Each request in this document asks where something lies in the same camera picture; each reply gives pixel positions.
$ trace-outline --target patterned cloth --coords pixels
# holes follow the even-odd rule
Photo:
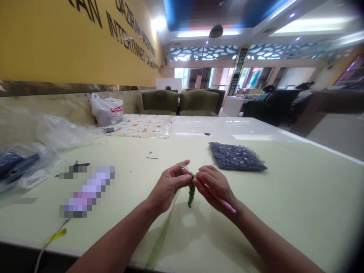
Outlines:
[[[114,128],[107,136],[169,138],[173,116],[124,114],[122,121],[103,127]]]
[[[264,161],[252,150],[244,146],[210,142],[213,157],[220,169],[237,171],[263,171],[268,169]]]

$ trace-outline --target crochet coaster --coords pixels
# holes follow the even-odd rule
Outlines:
[[[264,161],[244,146],[210,142],[210,149],[220,169],[236,171],[263,171],[268,169]]]

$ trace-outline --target hand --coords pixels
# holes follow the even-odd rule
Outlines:
[[[233,208],[237,208],[238,201],[232,192],[226,177],[218,171],[214,166],[202,166],[199,172],[196,173],[196,178],[192,182],[197,190],[215,209],[225,215],[230,215],[231,212],[224,207],[216,197],[228,202]]]
[[[190,163],[189,160],[183,161],[184,165]],[[177,163],[173,167],[166,169],[147,200],[156,207],[159,213],[166,212],[172,204],[172,200],[177,190],[187,186],[192,177],[189,174],[181,175],[181,163]]]

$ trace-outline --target charging cable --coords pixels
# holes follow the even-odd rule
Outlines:
[[[37,264],[35,265],[35,269],[34,269],[34,273],[37,273],[37,271],[38,271],[38,267],[39,267],[39,263],[40,263],[40,261],[41,261],[41,257],[42,257],[42,254],[43,254],[43,252],[45,251],[45,249],[49,246],[49,244],[51,243],[51,241],[52,241],[52,238],[63,228],[63,226],[65,225],[65,224],[67,224],[68,223],[68,221],[69,220],[71,220],[71,218],[66,218],[66,219],[64,219],[63,220],[63,222],[62,222],[62,225],[59,227],[59,229],[57,229],[57,231],[52,235],[52,237],[50,238],[50,240],[47,242],[47,240],[45,240],[45,242],[44,242],[44,246],[43,246],[43,248],[42,248],[42,250],[41,250],[41,252],[39,253],[39,256],[38,256],[38,260],[37,260]]]

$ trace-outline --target blue ceiling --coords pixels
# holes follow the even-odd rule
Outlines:
[[[287,0],[164,0],[169,31],[252,28]]]

